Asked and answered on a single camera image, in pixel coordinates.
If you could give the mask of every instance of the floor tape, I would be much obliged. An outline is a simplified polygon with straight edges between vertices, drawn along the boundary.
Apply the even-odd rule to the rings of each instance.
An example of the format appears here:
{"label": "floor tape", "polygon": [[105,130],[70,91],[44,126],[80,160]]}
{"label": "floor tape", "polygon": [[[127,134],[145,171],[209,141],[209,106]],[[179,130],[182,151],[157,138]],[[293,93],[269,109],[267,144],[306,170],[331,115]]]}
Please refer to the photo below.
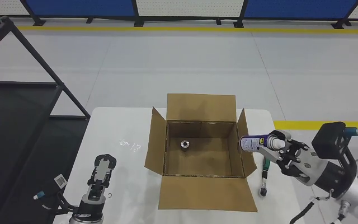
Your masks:
{"label": "floor tape", "polygon": [[[276,129],[281,130],[319,130],[322,124],[333,121],[294,121],[294,120],[277,120],[274,121]],[[358,122],[344,122],[347,127],[358,127]]]}
{"label": "floor tape", "polygon": [[277,29],[277,28],[230,28],[230,27],[115,27],[115,26],[18,26],[22,31],[180,31],[180,32],[273,32],[287,34],[358,34],[358,30],[345,29]]}

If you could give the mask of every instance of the cardboard box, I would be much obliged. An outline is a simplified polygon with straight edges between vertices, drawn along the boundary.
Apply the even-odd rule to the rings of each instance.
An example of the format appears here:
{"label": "cardboard box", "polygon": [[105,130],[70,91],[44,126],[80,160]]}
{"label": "cardboard box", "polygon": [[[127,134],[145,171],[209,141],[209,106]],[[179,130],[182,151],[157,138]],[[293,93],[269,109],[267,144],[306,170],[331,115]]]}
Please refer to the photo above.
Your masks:
{"label": "cardboard box", "polygon": [[168,94],[167,120],[152,110],[144,165],[163,176],[158,208],[257,212],[246,180],[256,165],[239,147],[247,134],[235,96]]}

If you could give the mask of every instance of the box flap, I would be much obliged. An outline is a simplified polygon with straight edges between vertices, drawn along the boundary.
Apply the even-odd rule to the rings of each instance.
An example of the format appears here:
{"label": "box flap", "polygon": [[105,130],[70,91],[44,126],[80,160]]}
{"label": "box flap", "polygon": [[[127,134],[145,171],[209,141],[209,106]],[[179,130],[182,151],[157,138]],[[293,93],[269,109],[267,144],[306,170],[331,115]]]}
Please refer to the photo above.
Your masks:
{"label": "box flap", "polygon": [[236,122],[236,99],[229,95],[168,94],[167,120]]}
{"label": "box flap", "polygon": [[166,149],[167,122],[155,108],[152,109],[147,157],[144,167],[163,174],[164,153]]}
{"label": "box flap", "polygon": [[[239,131],[239,139],[243,136],[249,135],[248,129],[247,129],[246,117],[245,117],[245,109],[242,109],[242,111],[241,111],[239,121],[237,122],[237,127],[238,127],[238,131]],[[239,146],[239,149],[240,149],[241,155],[242,155],[242,162],[243,162],[243,166],[244,166],[245,177],[248,177],[250,174],[252,174],[252,172],[255,171],[255,169],[257,169],[257,166],[253,159],[252,152],[243,151],[241,149],[241,146]]]}
{"label": "box flap", "polygon": [[241,178],[163,176],[158,208],[257,212]]}

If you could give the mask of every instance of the gray floor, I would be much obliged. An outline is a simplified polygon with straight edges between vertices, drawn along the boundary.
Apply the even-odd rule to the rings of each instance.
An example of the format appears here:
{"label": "gray floor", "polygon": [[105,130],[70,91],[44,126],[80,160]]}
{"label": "gray floor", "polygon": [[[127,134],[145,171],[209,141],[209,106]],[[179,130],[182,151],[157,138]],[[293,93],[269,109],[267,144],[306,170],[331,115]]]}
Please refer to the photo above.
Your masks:
{"label": "gray floor", "polygon": [[[300,24],[277,26],[296,28]],[[237,108],[266,109],[274,120],[358,120],[356,35],[24,34],[90,113],[98,106],[165,108],[167,93],[190,92],[236,95]],[[51,81],[14,36],[1,41],[0,52],[0,81]],[[53,114],[81,113],[62,95]],[[315,132],[292,134],[310,143]],[[358,141],[352,141],[351,150],[358,158]],[[304,208],[313,191],[293,182]],[[317,189],[314,192],[325,195]],[[305,220],[308,224],[330,223],[336,214],[333,202],[321,202]],[[357,221],[349,216],[345,223]]]}

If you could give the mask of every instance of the metal nut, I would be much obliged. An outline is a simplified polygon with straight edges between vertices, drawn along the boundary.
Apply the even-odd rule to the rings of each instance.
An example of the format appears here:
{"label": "metal nut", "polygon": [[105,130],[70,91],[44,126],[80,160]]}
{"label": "metal nut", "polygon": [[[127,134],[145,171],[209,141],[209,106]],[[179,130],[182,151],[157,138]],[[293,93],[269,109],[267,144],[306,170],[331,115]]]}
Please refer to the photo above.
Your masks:
{"label": "metal nut", "polygon": [[189,141],[187,141],[187,140],[184,140],[184,141],[182,141],[181,142],[181,149],[183,150],[183,151],[187,151],[188,150],[188,148],[189,148]]}

